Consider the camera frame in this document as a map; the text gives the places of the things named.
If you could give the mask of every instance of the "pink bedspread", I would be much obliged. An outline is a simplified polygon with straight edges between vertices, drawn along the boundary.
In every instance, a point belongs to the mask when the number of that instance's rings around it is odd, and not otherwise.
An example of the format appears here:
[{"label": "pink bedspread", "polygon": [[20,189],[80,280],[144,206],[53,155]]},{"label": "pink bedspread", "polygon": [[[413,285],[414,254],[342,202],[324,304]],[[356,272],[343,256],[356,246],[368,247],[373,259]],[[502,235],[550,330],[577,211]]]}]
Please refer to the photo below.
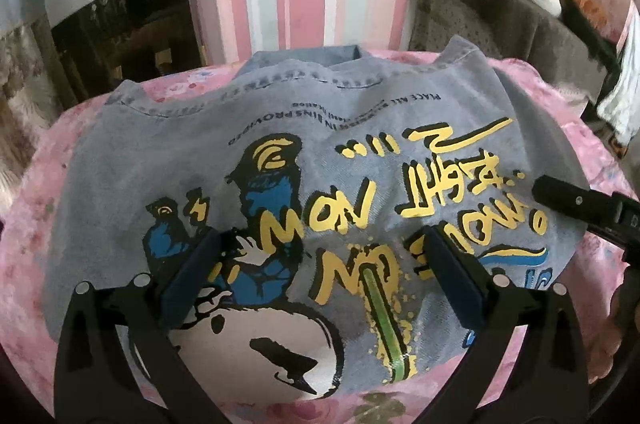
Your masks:
[{"label": "pink bedspread", "polygon": [[[409,64],[429,63],[436,57],[417,52],[373,51],[373,54]],[[555,118],[571,141],[592,188],[635,197],[602,143],[531,66],[517,60],[492,64],[506,71]],[[148,81],[143,87],[159,102],[197,96],[228,83],[239,66],[201,68]],[[40,307],[49,234],[74,145],[105,100],[106,96],[96,97],[65,112],[43,137],[0,240],[0,343],[27,386],[49,411],[53,407],[56,343],[46,331]],[[593,358],[590,364],[593,372],[602,370],[603,350],[610,349],[615,340],[607,317],[612,294],[622,282],[625,264],[621,257],[622,251],[617,247],[587,234],[561,275],[574,300],[584,343]],[[502,391],[522,337],[522,332],[514,334],[484,402],[497,398]],[[461,358],[455,357],[424,374],[373,393],[267,408],[228,405],[224,410],[237,424],[409,423],[427,406]],[[156,398],[153,393],[146,395]]]}]

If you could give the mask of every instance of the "white hand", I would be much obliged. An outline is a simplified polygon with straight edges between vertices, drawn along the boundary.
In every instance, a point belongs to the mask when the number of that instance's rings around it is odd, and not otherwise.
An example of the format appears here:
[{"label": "white hand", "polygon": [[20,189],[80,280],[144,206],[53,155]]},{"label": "white hand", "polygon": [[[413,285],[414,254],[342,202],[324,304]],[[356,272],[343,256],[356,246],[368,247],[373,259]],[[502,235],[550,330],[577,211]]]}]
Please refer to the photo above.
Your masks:
[{"label": "white hand", "polygon": [[212,296],[213,291],[214,289],[211,287],[206,287],[200,291],[198,297],[205,299],[196,304],[194,312],[197,312],[199,315],[209,314],[216,308],[218,308],[218,305],[220,305],[220,300],[222,298],[232,295],[232,292],[225,290],[220,292],[219,294],[216,294],[215,296]]},{"label": "white hand", "polygon": [[262,265],[269,257],[266,252],[258,247],[258,244],[255,243],[253,238],[249,237],[244,239],[242,236],[236,236],[236,240],[242,246],[242,250],[244,250],[244,254],[238,256],[236,261],[250,263],[251,265]]}]

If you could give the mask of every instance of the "yellow paint splatter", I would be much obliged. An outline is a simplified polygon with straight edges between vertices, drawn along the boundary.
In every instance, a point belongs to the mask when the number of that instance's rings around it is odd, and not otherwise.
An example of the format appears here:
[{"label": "yellow paint splatter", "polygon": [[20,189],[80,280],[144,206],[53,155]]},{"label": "yellow paint splatter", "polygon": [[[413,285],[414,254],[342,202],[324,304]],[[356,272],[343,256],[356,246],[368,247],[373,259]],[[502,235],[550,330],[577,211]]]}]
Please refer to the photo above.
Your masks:
[{"label": "yellow paint splatter", "polygon": [[416,356],[409,355],[409,376],[407,378],[412,378],[415,374],[418,373],[418,368],[416,368],[416,365],[415,365],[416,360],[417,360]]},{"label": "yellow paint splatter", "polygon": [[408,344],[411,341],[411,331],[414,329],[414,326],[405,320],[399,320],[398,323],[402,328],[402,340],[404,344]]}]

